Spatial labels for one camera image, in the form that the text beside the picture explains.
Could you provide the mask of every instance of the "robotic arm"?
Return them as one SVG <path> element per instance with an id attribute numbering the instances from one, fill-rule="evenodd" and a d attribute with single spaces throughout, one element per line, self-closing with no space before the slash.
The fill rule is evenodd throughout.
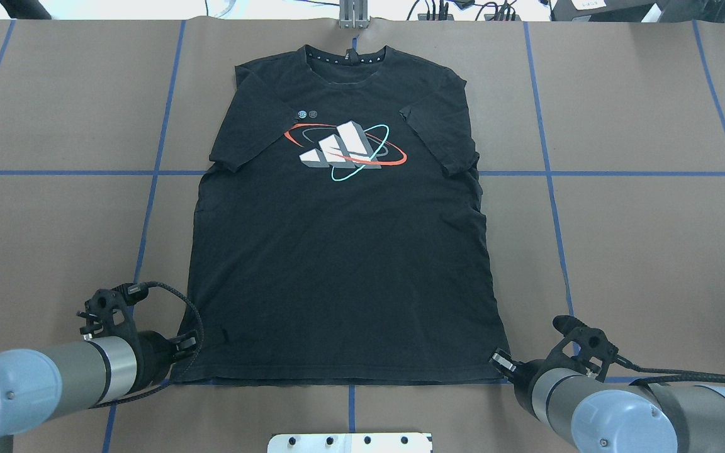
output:
<path id="1" fill-rule="evenodd" d="M 602 330 L 573 316 L 556 316 L 553 326 L 564 339 L 543 361 L 513 361 L 497 350 L 492 364 L 514 384 L 521 407 L 556 435 L 582 453 L 725 453 L 725 387 L 656 383 L 725 383 L 725 375 L 638 367 Z M 570 342 L 579 346 L 572 357 L 563 352 Z M 676 376 L 637 379 L 616 389 L 604 384 L 615 363 Z"/>
<path id="2" fill-rule="evenodd" d="M 195 355 L 202 330 L 170 339 L 152 330 L 137 332 L 128 307 L 154 286 L 191 304 L 157 282 L 100 289 L 77 313 L 86 319 L 80 329 L 84 341 L 1 352 L 0 438 L 78 410 L 115 404 L 110 401 L 159 384 L 173 363 Z"/>

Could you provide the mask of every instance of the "t-shirt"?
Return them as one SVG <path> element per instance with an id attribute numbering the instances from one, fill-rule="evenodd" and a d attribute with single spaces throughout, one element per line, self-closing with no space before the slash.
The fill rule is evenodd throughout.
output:
<path id="1" fill-rule="evenodd" d="M 175 382 L 452 384 L 509 349 L 462 80 L 394 48 L 241 64 L 201 180 Z M 181 332 L 196 326 L 187 312 Z"/>

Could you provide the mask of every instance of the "white bracket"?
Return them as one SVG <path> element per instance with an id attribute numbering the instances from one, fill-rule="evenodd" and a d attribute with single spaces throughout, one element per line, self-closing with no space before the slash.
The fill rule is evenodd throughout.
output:
<path id="1" fill-rule="evenodd" d="M 267 453 L 432 453 L 430 433 L 275 435 Z"/>
<path id="2" fill-rule="evenodd" d="M 368 0 L 340 0 L 340 28 L 368 28 Z"/>

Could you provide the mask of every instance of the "neckline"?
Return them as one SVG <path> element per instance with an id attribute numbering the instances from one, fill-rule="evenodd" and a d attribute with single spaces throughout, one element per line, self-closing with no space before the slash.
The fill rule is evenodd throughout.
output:
<path id="1" fill-rule="evenodd" d="M 323 86 L 327 86 L 333 89 L 359 89 L 363 88 L 364 86 L 370 85 L 372 81 L 376 80 L 379 77 L 382 77 L 382 74 L 383 72 L 385 72 L 386 67 L 393 59 L 394 52 L 393 48 L 385 46 L 379 49 L 379 51 L 377 52 L 357 55 L 360 65 L 379 64 L 379 68 L 376 70 L 376 72 L 373 72 L 373 74 L 368 75 L 368 77 L 364 78 L 363 80 L 356 82 L 336 82 L 327 80 L 322 77 L 322 75 L 315 72 L 313 70 L 313 67 L 310 65 L 310 60 L 317 60 L 320 61 L 322 64 L 342 64 L 343 61 L 346 61 L 345 55 L 335 55 L 330 52 L 324 52 L 308 44 L 298 49 L 298 54 L 299 61 L 304 65 L 305 70 L 309 72 L 312 77 L 315 80 L 319 81 L 319 83 L 321 83 Z M 354 65 L 347 65 L 346 67 L 354 68 Z"/>

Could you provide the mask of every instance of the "shirt sleeve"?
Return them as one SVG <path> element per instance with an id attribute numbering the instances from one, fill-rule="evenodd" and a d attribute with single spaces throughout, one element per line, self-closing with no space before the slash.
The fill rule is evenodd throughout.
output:
<path id="1" fill-rule="evenodd" d="M 258 75 L 236 66 L 237 92 L 214 140 L 209 159 L 232 172 L 259 155 L 297 122 L 296 111 Z"/>
<path id="2" fill-rule="evenodd" d="M 447 69 L 434 92 L 400 111 L 448 175 L 464 172 L 477 162 L 465 87 L 466 81 Z"/>

